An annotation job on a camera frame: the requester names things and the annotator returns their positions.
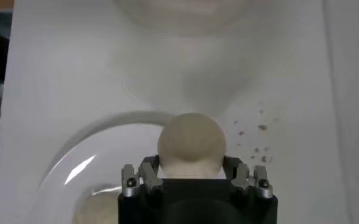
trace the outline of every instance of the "screw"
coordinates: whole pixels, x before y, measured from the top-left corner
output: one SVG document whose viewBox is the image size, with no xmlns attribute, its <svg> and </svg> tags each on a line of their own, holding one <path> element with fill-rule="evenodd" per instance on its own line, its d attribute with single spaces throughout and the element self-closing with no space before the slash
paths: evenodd
<svg viewBox="0 0 359 224">
<path fill-rule="evenodd" d="M 134 187 L 134 186 L 136 186 L 136 184 L 137 184 L 137 180 L 134 177 L 129 178 L 127 183 L 126 183 L 126 185 L 128 187 Z"/>
<path fill-rule="evenodd" d="M 259 181 L 259 186 L 262 188 L 267 188 L 267 187 L 269 187 L 269 181 L 266 179 L 261 179 Z"/>
</svg>

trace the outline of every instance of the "beige ball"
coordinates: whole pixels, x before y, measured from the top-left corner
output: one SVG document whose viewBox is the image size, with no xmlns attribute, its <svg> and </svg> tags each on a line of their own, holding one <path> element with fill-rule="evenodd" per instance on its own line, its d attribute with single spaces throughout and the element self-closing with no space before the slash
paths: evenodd
<svg viewBox="0 0 359 224">
<path fill-rule="evenodd" d="M 175 117 L 158 140 L 160 165 L 168 178 L 215 178 L 225 153 L 219 125 L 197 113 Z"/>
</svg>

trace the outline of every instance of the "brown crumb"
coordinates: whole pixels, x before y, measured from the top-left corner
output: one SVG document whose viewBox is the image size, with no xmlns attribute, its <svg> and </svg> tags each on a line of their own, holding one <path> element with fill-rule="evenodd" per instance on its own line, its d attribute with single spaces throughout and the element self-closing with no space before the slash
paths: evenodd
<svg viewBox="0 0 359 224">
<path fill-rule="evenodd" d="M 259 125 L 258 128 L 259 128 L 259 130 L 262 130 L 262 131 L 266 131 L 266 130 L 267 130 L 267 126 L 266 126 L 266 125 Z"/>
</svg>

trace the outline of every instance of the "white plate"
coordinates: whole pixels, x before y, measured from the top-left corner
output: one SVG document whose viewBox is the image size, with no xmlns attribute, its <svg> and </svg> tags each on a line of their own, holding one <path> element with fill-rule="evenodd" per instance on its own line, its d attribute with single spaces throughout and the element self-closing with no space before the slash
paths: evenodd
<svg viewBox="0 0 359 224">
<path fill-rule="evenodd" d="M 67 145 L 83 140 L 71 150 L 64 148 L 65 155 L 45 176 L 28 223 L 72 223 L 81 198 L 97 189 L 119 186 L 125 164 L 138 167 L 145 156 L 157 154 L 158 137 L 168 119 L 167 114 L 129 113 L 98 122 L 95 133 L 94 128 L 80 132 Z"/>
</svg>

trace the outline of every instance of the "white table surface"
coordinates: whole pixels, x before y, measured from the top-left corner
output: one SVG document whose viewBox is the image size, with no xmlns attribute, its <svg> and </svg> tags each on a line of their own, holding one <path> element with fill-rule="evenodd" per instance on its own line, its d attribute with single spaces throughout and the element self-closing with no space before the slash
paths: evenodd
<svg viewBox="0 0 359 224">
<path fill-rule="evenodd" d="M 24 223 L 70 137 L 138 110 L 208 114 L 226 132 L 228 153 L 250 165 L 260 163 L 250 160 L 254 147 L 269 147 L 279 223 L 348 223 L 326 47 L 321 0 L 259 0 L 207 37 L 139 28 L 113 0 L 17 0 L 0 223 Z"/>
</svg>

